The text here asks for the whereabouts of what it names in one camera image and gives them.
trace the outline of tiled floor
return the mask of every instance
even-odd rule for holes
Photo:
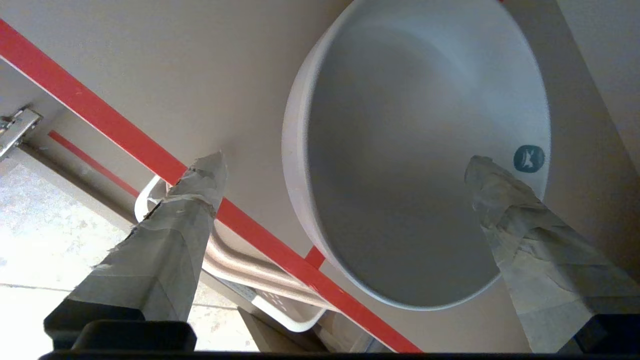
[[[0,358],[51,350],[42,320],[126,233],[21,164],[0,175]],[[236,305],[199,284],[199,350],[257,351]]]

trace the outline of red strip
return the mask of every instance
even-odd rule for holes
[[[2,20],[0,54],[167,183],[177,183],[187,170],[178,159]]]
[[[69,140],[62,137],[62,135],[58,134],[55,131],[51,131],[49,133],[49,137],[55,140],[58,144],[64,146],[70,152],[73,152],[78,158],[81,158],[87,165],[94,168],[100,174],[106,176],[109,180],[113,181],[116,185],[121,187],[124,191],[130,193],[131,195],[138,197],[140,194],[136,189],[131,187],[131,185],[127,184],[124,180],[120,179],[116,174],[112,173],[106,167],[103,167],[98,161],[95,161],[91,156],[89,156],[86,152],[80,150],[79,147],[72,144]]]
[[[320,252],[320,250],[318,250],[318,248],[314,246],[307,253],[305,261],[311,264],[311,266],[313,266],[314,268],[320,269],[320,266],[322,266],[322,263],[324,263],[324,255],[322,255],[322,252]]]
[[[398,352],[421,352],[411,341],[400,335],[389,324],[371,310],[338,287],[325,274],[307,263],[295,251],[282,243],[269,231],[253,221],[229,200],[223,199],[217,219],[229,226],[233,232],[247,240],[256,249],[280,265],[286,272],[297,277],[322,297],[340,309],[346,316],[359,323],[365,330],[375,334],[382,342]]]
[[[166,182],[177,183],[186,171],[187,168],[184,164],[2,20],[0,20],[0,56],[104,136],[118,144],[124,151],[147,166],[153,173],[160,175]],[[84,152],[79,149],[78,151],[76,155],[81,158],[86,156],[87,159],[93,161]],[[122,181],[97,162],[95,164],[111,174],[113,178],[108,177],[116,183]],[[328,302],[359,323],[364,329],[375,334],[392,349],[398,352],[420,352],[420,349],[411,341],[347,294],[325,274],[305,261],[229,200],[223,199],[217,217],[268,258],[316,290]]]

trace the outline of white bowl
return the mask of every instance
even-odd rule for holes
[[[535,147],[515,156],[523,145]],[[414,310],[464,302],[499,274],[469,159],[493,158],[542,198],[550,148],[536,60],[496,0],[354,2],[301,66],[282,137],[310,239],[368,294]]]

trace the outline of teal circular logo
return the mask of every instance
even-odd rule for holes
[[[513,167],[520,172],[536,172],[545,164],[545,152],[535,145],[523,145],[513,155]]]

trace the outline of metal hinge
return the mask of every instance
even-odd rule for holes
[[[20,145],[26,133],[35,128],[40,119],[42,116],[29,108],[0,119],[0,161],[12,148]]]

